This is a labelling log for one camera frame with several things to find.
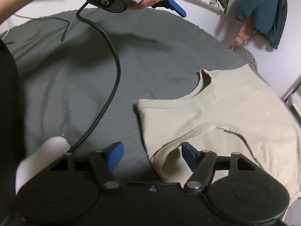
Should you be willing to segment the beige t-shirt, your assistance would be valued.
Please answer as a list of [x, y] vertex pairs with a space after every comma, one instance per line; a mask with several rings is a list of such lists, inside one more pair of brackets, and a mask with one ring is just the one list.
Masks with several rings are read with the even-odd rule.
[[300, 126], [253, 70], [201, 70], [199, 83], [178, 99], [141, 99], [137, 109], [148, 158], [160, 178], [181, 184], [192, 172], [181, 155], [188, 142], [219, 156], [239, 152], [300, 197]]

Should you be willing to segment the white sock foot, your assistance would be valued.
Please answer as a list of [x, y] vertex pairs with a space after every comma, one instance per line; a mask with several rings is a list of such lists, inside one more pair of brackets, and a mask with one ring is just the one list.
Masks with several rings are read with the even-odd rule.
[[22, 160], [16, 171], [16, 194], [23, 185], [64, 155], [69, 149], [70, 145], [66, 139], [63, 137], [52, 137], [45, 141], [36, 152]]

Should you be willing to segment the pink hanging garment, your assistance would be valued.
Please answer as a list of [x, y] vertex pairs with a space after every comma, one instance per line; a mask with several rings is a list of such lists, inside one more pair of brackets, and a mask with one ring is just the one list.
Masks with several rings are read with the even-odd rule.
[[234, 43], [230, 46], [231, 50], [234, 50], [234, 47], [241, 45], [242, 43], [248, 42], [249, 39], [256, 35], [258, 30], [252, 25], [252, 19], [250, 17], [246, 18], [238, 31], [238, 34], [235, 38]]

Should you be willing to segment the grey bed sheet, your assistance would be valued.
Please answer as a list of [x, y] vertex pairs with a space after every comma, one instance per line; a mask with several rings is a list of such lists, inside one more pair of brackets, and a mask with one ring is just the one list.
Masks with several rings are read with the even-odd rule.
[[[105, 39], [79, 21], [75, 11], [28, 21], [4, 38], [1, 95], [11, 101], [12, 119], [1, 118], [1, 161], [19, 161], [54, 136], [74, 145], [107, 101], [116, 66]], [[230, 70], [244, 61], [198, 26], [166, 11], [145, 9], [111, 14], [85, 9], [82, 17], [101, 26], [120, 58], [121, 79], [100, 123], [77, 149], [77, 156], [116, 141], [125, 156], [115, 176], [123, 182], [157, 181], [142, 138], [136, 108], [140, 99], [173, 99], [198, 83], [198, 72]]]

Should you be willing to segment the round grey woven stool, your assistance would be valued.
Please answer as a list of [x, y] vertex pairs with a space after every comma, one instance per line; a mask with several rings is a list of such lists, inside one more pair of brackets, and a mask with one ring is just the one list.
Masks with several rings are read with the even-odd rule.
[[232, 51], [241, 57], [255, 72], [258, 71], [256, 59], [248, 49], [241, 46], [235, 46]]

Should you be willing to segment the dark teal hanging jacket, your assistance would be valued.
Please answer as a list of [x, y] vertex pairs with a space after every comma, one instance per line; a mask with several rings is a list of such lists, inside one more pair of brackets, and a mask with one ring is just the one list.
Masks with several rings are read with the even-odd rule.
[[252, 19], [252, 25], [270, 42], [270, 47], [277, 49], [282, 38], [286, 19], [287, 0], [242, 0], [235, 18], [243, 22]]

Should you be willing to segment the white black wooden chair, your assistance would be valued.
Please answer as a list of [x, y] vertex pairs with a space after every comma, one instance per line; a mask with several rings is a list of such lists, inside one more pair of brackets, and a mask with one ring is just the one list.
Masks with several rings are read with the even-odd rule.
[[297, 79], [285, 94], [284, 103], [300, 124], [300, 78]]

